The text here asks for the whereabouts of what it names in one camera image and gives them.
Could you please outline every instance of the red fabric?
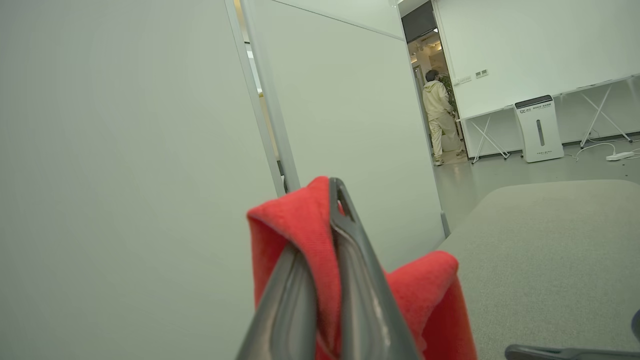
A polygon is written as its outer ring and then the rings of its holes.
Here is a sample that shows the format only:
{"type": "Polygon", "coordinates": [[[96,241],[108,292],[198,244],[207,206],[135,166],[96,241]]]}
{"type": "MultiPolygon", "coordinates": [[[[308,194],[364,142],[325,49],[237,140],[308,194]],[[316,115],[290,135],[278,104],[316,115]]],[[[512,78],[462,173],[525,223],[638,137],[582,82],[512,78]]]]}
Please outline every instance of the red fabric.
{"type": "MultiPolygon", "coordinates": [[[[339,359],[340,275],[329,225],[329,180],[269,201],[248,213],[255,304],[288,241],[302,251],[318,296],[316,359],[339,359]]],[[[391,274],[387,281],[425,359],[476,360],[467,308],[456,276],[458,262],[435,251],[391,274]]]]}

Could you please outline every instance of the hood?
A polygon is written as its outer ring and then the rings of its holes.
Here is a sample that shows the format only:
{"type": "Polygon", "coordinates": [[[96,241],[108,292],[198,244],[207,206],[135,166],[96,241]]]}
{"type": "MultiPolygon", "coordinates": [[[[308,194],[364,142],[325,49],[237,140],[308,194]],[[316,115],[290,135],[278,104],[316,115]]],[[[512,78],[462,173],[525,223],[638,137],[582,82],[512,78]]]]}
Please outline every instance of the hood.
{"type": "Polygon", "coordinates": [[[424,84],[424,89],[430,92],[437,83],[439,83],[438,80],[429,81],[428,83],[424,84]]]}

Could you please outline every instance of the power strip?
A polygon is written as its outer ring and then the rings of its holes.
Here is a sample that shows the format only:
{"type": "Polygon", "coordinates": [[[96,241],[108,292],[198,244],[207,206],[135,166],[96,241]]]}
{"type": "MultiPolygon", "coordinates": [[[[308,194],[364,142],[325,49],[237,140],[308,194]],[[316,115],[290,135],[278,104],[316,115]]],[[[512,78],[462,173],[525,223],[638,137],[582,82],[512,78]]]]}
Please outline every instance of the power strip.
{"type": "Polygon", "coordinates": [[[613,154],[613,155],[607,156],[607,161],[622,160],[622,159],[630,158],[630,157],[635,156],[635,155],[637,155],[637,154],[635,154],[633,152],[621,152],[619,154],[613,154]]]}

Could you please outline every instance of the beige pants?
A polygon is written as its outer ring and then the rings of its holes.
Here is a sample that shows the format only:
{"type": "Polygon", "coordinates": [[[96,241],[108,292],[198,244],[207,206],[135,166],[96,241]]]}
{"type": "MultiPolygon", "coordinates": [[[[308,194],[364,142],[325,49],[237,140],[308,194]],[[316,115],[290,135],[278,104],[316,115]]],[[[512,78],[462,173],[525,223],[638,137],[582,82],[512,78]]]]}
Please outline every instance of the beige pants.
{"type": "Polygon", "coordinates": [[[429,129],[431,130],[431,142],[433,143],[433,155],[437,160],[442,157],[442,131],[451,143],[456,144],[456,152],[462,151],[462,142],[458,137],[456,122],[449,114],[445,114],[436,119],[429,119],[429,129]]]}

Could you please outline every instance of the person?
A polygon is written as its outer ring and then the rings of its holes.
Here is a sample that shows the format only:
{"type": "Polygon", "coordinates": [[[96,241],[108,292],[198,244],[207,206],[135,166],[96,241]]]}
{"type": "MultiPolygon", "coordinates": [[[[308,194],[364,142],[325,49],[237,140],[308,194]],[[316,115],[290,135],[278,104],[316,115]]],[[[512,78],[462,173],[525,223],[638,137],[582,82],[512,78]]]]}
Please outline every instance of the person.
{"type": "Polygon", "coordinates": [[[433,155],[436,159],[435,165],[440,166],[444,164],[444,161],[442,161],[442,131],[455,145],[458,158],[462,157],[466,152],[456,130],[453,108],[449,104],[449,94],[447,94],[444,84],[439,82],[440,74],[437,70],[431,69],[427,72],[425,78],[427,83],[422,89],[422,101],[429,119],[433,155]]]}

